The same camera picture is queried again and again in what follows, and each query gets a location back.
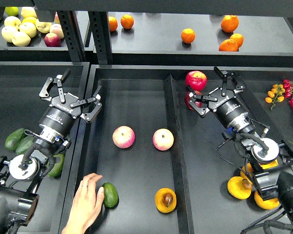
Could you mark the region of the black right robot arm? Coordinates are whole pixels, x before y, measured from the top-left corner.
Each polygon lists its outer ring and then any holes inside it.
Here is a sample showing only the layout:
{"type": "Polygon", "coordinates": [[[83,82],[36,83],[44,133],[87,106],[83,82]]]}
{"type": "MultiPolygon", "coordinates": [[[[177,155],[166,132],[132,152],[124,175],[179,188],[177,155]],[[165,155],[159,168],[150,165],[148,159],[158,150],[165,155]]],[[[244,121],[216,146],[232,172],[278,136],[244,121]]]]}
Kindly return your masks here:
{"type": "Polygon", "coordinates": [[[187,105],[200,117],[213,113],[225,127],[222,136],[225,142],[233,142],[234,149],[244,160],[239,168],[241,176],[228,181],[229,193],[245,199],[255,189],[262,201],[276,200],[278,209],[289,219],[281,222],[277,210],[253,222],[243,233],[262,228],[267,234],[272,228],[289,230],[293,233],[293,146],[288,142],[280,143],[268,138],[268,125],[263,125],[258,133],[258,121],[249,117],[246,106],[238,99],[245,85],[236,72],[222,71],[214,67],[222,85],[209,92],[200,94],[205,87],[206,75],[200,71],[191,71],[186,76],[187,105]]]}

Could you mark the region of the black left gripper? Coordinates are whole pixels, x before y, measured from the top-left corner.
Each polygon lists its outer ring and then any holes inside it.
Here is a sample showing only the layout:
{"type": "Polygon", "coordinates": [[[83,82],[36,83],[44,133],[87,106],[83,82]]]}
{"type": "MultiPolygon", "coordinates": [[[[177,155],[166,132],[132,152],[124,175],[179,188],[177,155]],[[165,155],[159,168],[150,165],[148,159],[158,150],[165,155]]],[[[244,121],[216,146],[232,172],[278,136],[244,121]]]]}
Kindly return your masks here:
{"type": "Polygon", "coordinates": [[[55,78],[49,77],[39,93],[39,97],[42,100],[51,101],[50,106],[40,119],[39,125],[42,128],[49,127],[60,134],[69,134],[79,117],[83,118],[86,122],[92,122],[102,109],[102,104],[100,103],[101,96],[99,95],[100,85],[93,96],[88,99],[79,100],[77,96],[71,93],[64,95],[63,84],[70,76],[70,73],[70,69],[66,69],[62,75],[57,75],[55,78]],[[57,86],[59,96],[52,98],[49,95],[49,91],[54,85],[57,86]],[[83,109],[91,105],[94,106],[93,110],[83,113],[83,109]]]}

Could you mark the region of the bare human hand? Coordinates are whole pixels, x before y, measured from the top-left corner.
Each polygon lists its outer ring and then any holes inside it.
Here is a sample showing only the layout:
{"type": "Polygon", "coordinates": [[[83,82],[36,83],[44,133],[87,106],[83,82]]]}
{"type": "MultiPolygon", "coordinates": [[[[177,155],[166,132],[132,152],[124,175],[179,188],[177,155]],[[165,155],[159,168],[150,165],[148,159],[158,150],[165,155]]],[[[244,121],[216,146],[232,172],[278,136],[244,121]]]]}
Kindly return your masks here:
{"type": "Polygon", "coordinates": [[[95,222],[104,200],[104,188],[100,187],[96,191],[96,183],[102,177],[91,173],[80,181],[63,234],[84,234],[95,222]]]}

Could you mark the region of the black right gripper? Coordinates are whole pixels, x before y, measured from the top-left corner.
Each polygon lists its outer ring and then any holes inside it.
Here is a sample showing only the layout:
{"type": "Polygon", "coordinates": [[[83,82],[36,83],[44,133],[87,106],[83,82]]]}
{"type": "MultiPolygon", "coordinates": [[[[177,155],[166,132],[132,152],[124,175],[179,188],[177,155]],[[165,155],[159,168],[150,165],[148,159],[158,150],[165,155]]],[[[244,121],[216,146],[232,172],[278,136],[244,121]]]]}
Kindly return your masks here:
{"type": "Polygon", "coordinates": [[[245,89],[240,76],[236,72],[221,71],[214,66],[214,72],[222,80],[221,88],[211,91],[208,96],[194,91],[189,85],[186,87],[185,104],[195,111],[201,118],[211,111],[225,128],[247,128],[250,124],[246,120],[248,111],[236,98],[236,94],[245,89]],[[231,80],[234,90],[227,90],[227,81],[231,80]]]}

